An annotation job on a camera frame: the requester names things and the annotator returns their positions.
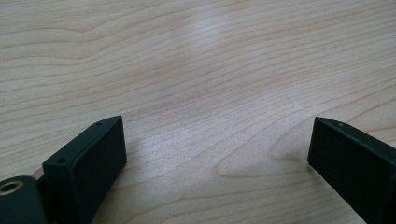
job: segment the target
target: table top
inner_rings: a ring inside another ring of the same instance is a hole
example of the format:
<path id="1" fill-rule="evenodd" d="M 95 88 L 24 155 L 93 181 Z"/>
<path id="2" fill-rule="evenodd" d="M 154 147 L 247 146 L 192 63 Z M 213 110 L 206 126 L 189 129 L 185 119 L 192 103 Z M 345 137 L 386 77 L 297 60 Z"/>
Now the table top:
<path id="1" fill-rule="evenodd" d="M 307 165 L 314 117 L 396 147 L 396 2 L 2 1 L 0 178 L 122 115 L 93 223 L 363 223 Z"/>

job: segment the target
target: light wood surface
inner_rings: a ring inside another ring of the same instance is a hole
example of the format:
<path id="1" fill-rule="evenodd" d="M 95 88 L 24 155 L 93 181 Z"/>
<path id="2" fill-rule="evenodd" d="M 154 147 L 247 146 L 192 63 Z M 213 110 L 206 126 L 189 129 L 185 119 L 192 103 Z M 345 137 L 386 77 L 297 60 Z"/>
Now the light wood surface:
<path id="1" fill-rule="evenodd" d="M 315 116 L 396 147 L 396 2 L 1 1 L 0 178 L 123 115 L 94 223 L 363 223 Z"/>

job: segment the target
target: wood grain pattern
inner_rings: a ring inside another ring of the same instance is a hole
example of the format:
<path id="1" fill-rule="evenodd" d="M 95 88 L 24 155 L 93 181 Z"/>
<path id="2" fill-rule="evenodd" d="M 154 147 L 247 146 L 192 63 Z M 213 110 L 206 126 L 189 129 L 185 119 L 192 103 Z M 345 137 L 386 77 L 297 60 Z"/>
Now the wood grain pattern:
<path id="1" fill-rule="evenodd" d="M 363 223 L 314 116 L 396 147 L 396 2 L 2 1 L 0 178 L 99 119 L 128 163 L 94 223 Z"/>

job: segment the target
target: wooden table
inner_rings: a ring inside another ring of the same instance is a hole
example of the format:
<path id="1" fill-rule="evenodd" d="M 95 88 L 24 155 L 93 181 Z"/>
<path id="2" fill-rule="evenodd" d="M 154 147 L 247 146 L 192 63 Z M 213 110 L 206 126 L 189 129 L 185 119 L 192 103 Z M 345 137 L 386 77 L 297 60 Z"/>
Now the wooden table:
<path id="1" fill-rule="evenodd" d="M 315 116 L 396 147 L 396 2 L 2 1 L 0 178 L 123 115 L 94 223 L 363 223 L 307 166 Z"/>

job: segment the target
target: screw hole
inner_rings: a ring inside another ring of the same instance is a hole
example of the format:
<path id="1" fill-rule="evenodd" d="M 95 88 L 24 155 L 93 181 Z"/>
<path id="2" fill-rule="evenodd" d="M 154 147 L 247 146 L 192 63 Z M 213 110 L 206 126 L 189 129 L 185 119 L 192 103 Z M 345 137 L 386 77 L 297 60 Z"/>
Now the screw hole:
<path id="1" fill-rule="evenodd" d="M 65 163 L 67 161 L 67 159 L 65 159 L 65 158 L 60 158 L 60 159 L 58 159 L 56 162 L 58 163 L 58 164 L 62 164 L 62 163 Z"/>
<path id="2" fill-rule="evenodd" d="M 21 182 L 20 180 L 8 182 L 0 187 L 0 196 L 15 192 L 17 191 L 17 189 L 20 189 L 22 185 L 23 182 Z"/>

